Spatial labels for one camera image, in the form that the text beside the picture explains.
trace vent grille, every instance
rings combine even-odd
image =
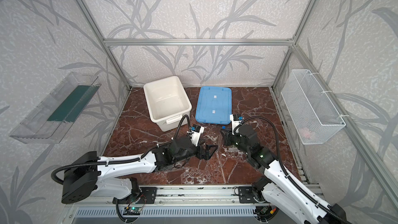
[[[254,206],[145,206],[140,217],[252,217],[254,208]],[[75,217],[117,217],[117,214],[114,207],[79,207]]]

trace marble floor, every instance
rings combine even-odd
[[[268,87],[232,87],[232,113],[240,113],[244,118],[262,116],[271,120],[277,127],[280,139],[283,164],[294,176],[299,177],[293,154],[283,131]],[[195,120],[196,105],[200,87],[185,88],[192,104],[190,121]],[[255,128],[263,146],[276,153],[275,137],[272,127],[261,120],[249,123]],[[192,157],[180,169],[150,174],[139,173],[135,177],[140,185],[154,184],[251,184],[262,175],[245,161],[245,154],[234,147],[225,147],[222,143],[220,128],[222,125],[201,124],[205,127],[202,138],[207,144],[218,144],[218,150],[209,161]],[[180,133],[187,131],[182,126]],[[143,88],[133,88],[129,99],[117,122],[116,128],[106,147],[104,156],[128,156],[146,152],[156,144],[171,140],[175,130],[162,132],[156,123],[150,120]]]

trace green board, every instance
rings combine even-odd
[[[47,121],[75,122],[99,86],[79,85],[59,105]]]

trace white wire basket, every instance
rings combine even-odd
[[[282,97],[303,144],[323,144],[346,126],[314,75],[293,69]]]

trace wallpaper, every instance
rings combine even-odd
[[[320,0],[299,45],[398,179],[398,1]]]
[[[344,129],[324,144],[303,145],[281,97],[292,69],[304,69],[293,54],[275,92],[306,176],[319,183],[329,203],[344,208],[352,223],[398,223],[398,213],[382,191]]]
[[[105,38],[291,38],[309,0],[85,0]]]
[[[127,90],[73,0],[0,0],[0,43],[0,222],[55,223],[64,205],[51,171],[105,148]],[[61,143],[9,137],[70,72],[102,86]]]
[[[269,86],[286,51],[285,46],[112,47],[133,86],[172,75],[185,86]]]

